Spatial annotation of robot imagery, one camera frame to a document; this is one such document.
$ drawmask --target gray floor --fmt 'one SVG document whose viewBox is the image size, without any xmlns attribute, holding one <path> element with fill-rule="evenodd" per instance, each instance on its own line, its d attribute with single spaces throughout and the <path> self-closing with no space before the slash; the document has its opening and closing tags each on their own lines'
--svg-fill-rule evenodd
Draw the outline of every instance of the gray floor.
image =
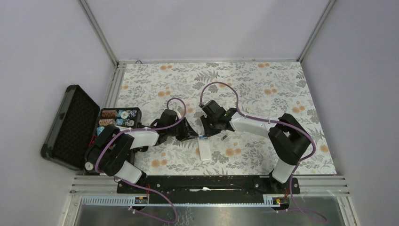
<svg viewBox="0 0 399 226">
<path fill-rule="evenodd" d="M 301 208 L 316 210 L 326 216 L 329 226 L 343 226 L 343 218 L 336 199 L 333 197 L 297 198 Z M 321 224 L 309 220 L 299 212 L 273 213 L 270 208 L 260 207 L 178 207 L 179 221 L 177 226 L 250 226 L 250 225 L 282 225 L 282 226 L 319 226 Z M 169 207 L 146 207 L 143 211 L 158 217 L 172 219 L 173 211 Z M 78 226 L 163 226 L 160 221 L 132 214 L 126 207 L 120 206 L 88 206 L 80 210 Z"/>
</svg>

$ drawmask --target white wall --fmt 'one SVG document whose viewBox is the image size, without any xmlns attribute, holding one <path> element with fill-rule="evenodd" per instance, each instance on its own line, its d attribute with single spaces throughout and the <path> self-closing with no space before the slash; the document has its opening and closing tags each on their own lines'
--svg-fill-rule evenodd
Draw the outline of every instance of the white wall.
<svg viewBox="0 0 399 226">
<path fill-rule="evenodd" d="M 120 60 L 297 59 L 328 0 L 88 0 Z"/>
<path fill-rule="evenodd" d="M 75 172 L 41 145 L 66 87 L 101 105 L 111 73 L 77 0 L 0 1 L 0 225 L 58 223 Z"/>
<path fill-rule="evenodd" d="M 339 0 L 303 63 L 362 226 L 399 222 L 399 1 Z"/>
</svg>

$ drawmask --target case lid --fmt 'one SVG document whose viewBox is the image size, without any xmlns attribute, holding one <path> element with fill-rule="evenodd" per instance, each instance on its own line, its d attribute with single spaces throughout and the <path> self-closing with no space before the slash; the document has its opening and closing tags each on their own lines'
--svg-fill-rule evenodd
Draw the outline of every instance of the case lid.
<svg viewBox="0 0 399 226">
<path fill-rule="evenodd" d="M 44 159 L 82 170 L 100 107 L 79 85 L 70 85 L 41 149 Z"/>
</svg>

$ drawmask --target toolbox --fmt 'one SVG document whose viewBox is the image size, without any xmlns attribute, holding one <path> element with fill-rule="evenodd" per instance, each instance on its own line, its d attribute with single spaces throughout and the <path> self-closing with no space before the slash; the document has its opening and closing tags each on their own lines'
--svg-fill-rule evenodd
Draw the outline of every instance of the toolbox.
<svg viewBox="0 0 399 226">
<path fill-rule="evenodd" d="M 137 128 L 141 111 L 133 108 L 100 107 L 79 86 L 70 85 L 65 91 L 58 112 L 41 148 L 41 156 L 71 170 L 83 170 L 85 152 L 103 126 Z M 134 150 L 127 161 L 134 162 Z"/>
</svg>

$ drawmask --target tabletop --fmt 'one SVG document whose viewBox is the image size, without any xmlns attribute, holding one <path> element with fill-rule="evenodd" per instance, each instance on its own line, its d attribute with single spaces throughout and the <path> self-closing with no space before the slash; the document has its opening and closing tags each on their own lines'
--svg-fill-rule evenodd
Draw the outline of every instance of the tabletop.
<svg viewBox="0 0 399 226">
<path fill-rule="evenodd" d="M 139 107 L 142 124 L 149 125 L 161 116 L 170 98 L 178 97 L 187 106 L 190 125 L 203 134 L 200 93 L 212 81 L 235 88 L 244 112 L 272 119 L 289 113 L 298 120 L 317 150 L 301 162 L 296 174 L 336 174 L 299 62 L 128 64 L 117 107 Z M 211 99 L 225 109 L 235 107 L 235 95 L 224 85 L 208 87 L 203 101 Z M 170 108 L 183 113 L 178 101 L 172 101 Z M 137 153 L 135 166 L 148 175 L 266 175 L 278 159 L 267 137 L 244 132 L 222 131 L 210 137 L 210 148 L 212 159 L 201 161 L 197 139 L 179 142 L 169 137 L 165 143 Z M 304 155 L 310 152 L 311 146 Z"/>
</svg>

